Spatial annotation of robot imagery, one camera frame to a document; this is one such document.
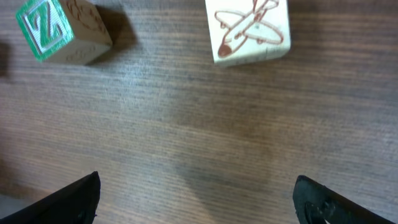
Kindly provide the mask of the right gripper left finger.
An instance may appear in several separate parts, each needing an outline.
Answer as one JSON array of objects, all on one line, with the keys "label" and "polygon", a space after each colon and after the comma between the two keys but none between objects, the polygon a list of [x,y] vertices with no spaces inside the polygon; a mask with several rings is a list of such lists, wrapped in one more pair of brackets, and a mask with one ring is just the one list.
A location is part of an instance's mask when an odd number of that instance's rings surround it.
[{"label": "right gripper left finger", "polygon": [[100,201],[99,173],[86,175],[11,215],[1,224],[92,224]]}]

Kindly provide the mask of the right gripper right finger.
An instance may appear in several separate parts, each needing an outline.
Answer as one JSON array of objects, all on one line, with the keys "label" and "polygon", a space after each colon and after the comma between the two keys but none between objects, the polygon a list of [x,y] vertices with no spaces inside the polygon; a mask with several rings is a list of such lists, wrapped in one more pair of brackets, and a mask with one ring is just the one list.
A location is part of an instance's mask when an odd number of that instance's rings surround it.
[{"label": "right gripper right finger", "polygon": [[305,175],[297,177],[293,201],[300,224],[394,224]]}]

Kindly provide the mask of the green Z block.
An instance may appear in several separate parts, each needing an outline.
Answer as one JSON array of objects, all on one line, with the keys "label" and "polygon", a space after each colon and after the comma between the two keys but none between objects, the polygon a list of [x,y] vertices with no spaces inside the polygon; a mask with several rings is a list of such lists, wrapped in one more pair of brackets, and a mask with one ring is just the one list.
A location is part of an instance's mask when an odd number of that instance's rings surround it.
[{"label": "green Z block", "polygon": [[40,62],[86,65],[113,46],[96,6],[86,0],[27,1],[16,20]]}]

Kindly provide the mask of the white block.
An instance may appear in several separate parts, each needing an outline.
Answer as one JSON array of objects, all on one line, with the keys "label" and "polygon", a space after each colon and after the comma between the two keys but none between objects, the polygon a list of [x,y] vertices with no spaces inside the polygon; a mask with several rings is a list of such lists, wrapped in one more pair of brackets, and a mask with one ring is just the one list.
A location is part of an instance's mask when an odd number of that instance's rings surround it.
[{"label": "white block", "polygon": [[205,5],[216,65],[272,60],[289,52],[287,0],[206,0]]}]

